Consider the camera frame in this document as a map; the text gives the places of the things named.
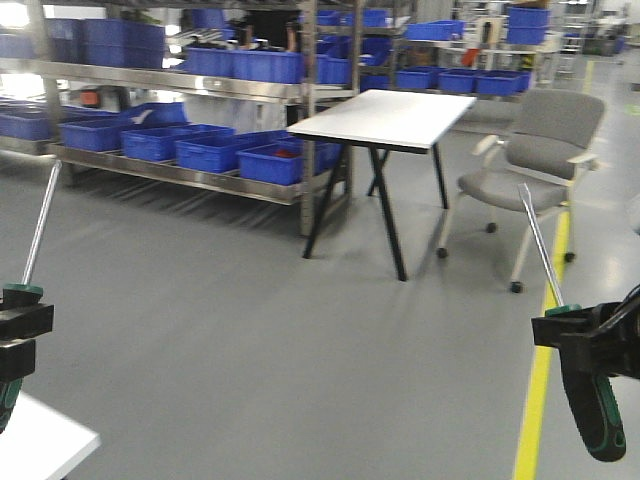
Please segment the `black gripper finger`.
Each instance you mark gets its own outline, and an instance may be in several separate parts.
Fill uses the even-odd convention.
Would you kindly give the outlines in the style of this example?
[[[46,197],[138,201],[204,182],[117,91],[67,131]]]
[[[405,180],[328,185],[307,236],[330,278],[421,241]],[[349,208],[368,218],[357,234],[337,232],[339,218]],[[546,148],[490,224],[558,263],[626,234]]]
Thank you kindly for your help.
[[[586,336],[607,321],[620,304],[620,301],[591,307],[572,304],[549,309],[531,319],[534,344],[559,347],[561,341],[571,335]]]
[[[15,339],[1,342],[1,381],[11,382],[31,375],[36,365],[36,341]]]
[[[53,329],[54,306],[38,303],[1,311],[1,339],[29,339]]]

